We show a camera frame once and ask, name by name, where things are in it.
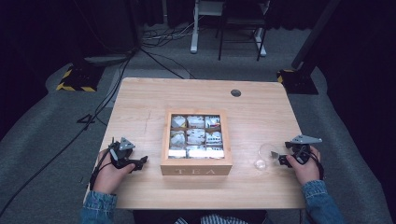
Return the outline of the black metal chair frame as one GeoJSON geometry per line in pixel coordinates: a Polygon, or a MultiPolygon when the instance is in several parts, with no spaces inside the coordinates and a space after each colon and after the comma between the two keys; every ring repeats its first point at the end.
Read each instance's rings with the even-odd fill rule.
{"type": "MultiPolygon", "coordinates": [[[[263,28],[267,32],[266,16],[270,6],[271,0],[225,0],[222,3],[219,28],[216,33],[216,36],[220,36],[219,61],[221,60],[224,43],[245,44],[244,40],[225,39],[224,31],[226,29],[251,30],[251,39],[254,41],[253,32],[256,29],[263,28]]],[[[258,61],[260,58],[261,56],[258,51],[256,60],[258,61]]]]}

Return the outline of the person's striped clothing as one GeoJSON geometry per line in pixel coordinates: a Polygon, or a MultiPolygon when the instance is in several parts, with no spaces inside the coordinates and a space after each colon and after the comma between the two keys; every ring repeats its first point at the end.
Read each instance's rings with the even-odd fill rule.
{"type": "Polygon", "coordinates": [[[187,220],[184,217],[178,218],[174,224],[248,224],[245,220],[236,217],[224,217],[217,214],[187,220]]]}

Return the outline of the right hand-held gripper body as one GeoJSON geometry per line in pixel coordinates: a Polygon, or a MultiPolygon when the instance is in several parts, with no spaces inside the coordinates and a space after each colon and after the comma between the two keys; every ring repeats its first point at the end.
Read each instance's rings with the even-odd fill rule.
{"type": "Polygon", "coordinates": [[[314,143],[321,143],[321,138],[299,134],[285,143],[286,148],[290,149],[292,156],[300,164],[306,164],[309,161],[311,150],[310,145],[314,143]]]}

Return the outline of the white desk leg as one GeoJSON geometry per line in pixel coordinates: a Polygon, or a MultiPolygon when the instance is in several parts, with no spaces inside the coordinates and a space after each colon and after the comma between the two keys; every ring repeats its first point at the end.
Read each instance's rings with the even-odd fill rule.
{"type": "Polygon", "coordinates": [[[266,31],[263,28],[258,28],[253,32],[253,38],[261,57],[265,57],[267,55],[266,49],[264,47],[265,36],[266,31]]]}
{"type": "Polygon", "coordinates": [[[192,54],[195,54],[198,51],[199,2],[200,2],[200,0],[194,0],[193,30],[192,30],[192,35],[191,35],[191,48],[190,48],[190,52],[192,54]]]}

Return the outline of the wooden tea box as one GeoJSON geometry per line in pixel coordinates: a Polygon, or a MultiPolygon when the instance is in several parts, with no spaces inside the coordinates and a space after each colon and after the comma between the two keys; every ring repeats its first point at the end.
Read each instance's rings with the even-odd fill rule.
{"type": "Polygon", "coordinates": [[[161,170],[163,175],[228,175],[233,167],[227,115],[215,109],[169,109],[163,130],[161,170]],[[220,115],[225,157],[223,159],[169,159],[169,131],[172,115],[220,115]]]}

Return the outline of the clear glass cup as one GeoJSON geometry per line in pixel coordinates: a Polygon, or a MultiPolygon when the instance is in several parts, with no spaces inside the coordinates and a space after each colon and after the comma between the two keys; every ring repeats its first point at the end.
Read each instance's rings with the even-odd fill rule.
{"type": "Polygon", "coordinates": [[[254,166],[259,171],[264,171],[270,167],[278,165],[278,160],[273,159],[271,151],[278,152],[278,149],[272,144],[263,144],[257,151],[257,157],[254,166]]]}

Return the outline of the person's right hand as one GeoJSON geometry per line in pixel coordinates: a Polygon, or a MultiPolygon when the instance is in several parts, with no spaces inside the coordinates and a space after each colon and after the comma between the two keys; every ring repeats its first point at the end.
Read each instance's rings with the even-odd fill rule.
{"type": "Polygon", "coordinates": [[[320,152],[314,148],[310,148],[313,157],[309,159],[306,164],[300,164],[291,155],[287,156],[287,160],[292,166],[299,183],[303,186],[304,184],[320,180],[320,171],[318,168],[318,162],[320,162],[320,152]]]}

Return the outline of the black slanted stand pole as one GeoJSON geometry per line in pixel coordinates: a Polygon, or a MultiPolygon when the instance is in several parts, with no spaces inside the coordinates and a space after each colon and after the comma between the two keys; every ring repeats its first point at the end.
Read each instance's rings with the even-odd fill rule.
{"type": "Polygon", "coordinates": [[[295,56],[294,60],[291,63],[291,67],[294,69],[299,69],[304,61],[304,58],[307,56],[309,50],[313,47],[315,41],[317,40],[320,32],[324,29],[326,23],[329,21],[333,12],[336,10],[341,0],[330,0],[327,6],[324,8],[321,13],[318,21],[316,22],[314,28],[309,34],[308,38],[305,40],[304,44],[300,48],[299,52],[295,56]]]}

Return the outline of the group of white tea bags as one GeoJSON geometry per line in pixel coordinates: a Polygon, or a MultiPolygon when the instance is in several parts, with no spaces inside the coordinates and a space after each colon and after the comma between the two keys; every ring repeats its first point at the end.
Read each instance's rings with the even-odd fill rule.
{"type": "Polygon", "coordinates": [[[223,159],[220,115],[172,115],[169,159],[223,159]]]}

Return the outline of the person's left hand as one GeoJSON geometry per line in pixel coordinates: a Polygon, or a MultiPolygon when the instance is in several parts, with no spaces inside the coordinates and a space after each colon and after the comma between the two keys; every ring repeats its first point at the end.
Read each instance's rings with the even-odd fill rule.
{"type": "Polygon", "coordinates": [[[104,194],[114,194],[124,177],[133,171],[134,165],[128,164],[122,169],[117,169],[111,163],[110,156],[104,151],[99,153],[98,160],[102,161],[102,164],[92,190],[104,194]]]}

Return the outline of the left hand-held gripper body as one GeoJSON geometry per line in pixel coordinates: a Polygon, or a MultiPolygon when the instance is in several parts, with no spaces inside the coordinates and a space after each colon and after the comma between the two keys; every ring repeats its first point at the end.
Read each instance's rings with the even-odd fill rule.
{"type": "Polygon", "coordinates": [[[134,161],[129,159],[134,148],[135,145],[125,137],[122,137],[120,141],[112,140],[112,143],[108,146],[111,155],[111,163],[117,169],[124,168],[129,164],[134,164],[134,161]]]}

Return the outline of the yellow black striped stand base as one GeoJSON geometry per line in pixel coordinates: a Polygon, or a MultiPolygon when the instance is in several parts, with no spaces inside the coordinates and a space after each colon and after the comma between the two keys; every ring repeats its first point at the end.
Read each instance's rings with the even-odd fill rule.
{"type": "Polygon", "coordinates": [[[102,78],[105,68],[88,65],[87,67],[77,67],[70,65],[64,73],[57,91],[87,91],[95,92],[102,78]]]}
{"type": "Polygon", "coordinates": [[[287,94],[318,94],[311,76],[298,70],[282,69],[276,72],[276,79],[283,85],[287,94]]]}

